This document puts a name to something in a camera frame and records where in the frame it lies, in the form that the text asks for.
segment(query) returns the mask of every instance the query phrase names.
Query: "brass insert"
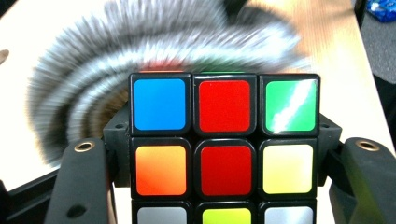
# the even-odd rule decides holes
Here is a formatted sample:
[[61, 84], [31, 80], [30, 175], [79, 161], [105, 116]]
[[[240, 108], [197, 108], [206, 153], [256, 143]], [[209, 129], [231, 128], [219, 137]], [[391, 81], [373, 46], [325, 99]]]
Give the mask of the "brass insert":
[[95, 147], [95, 143], [92, 141], [83, 142], [75, 146], [76, 152], [86, 152]]
[[358, 140], [356, 141], [356, 145], [367, 151], [379, 151], [379, 146], [373, 142]]

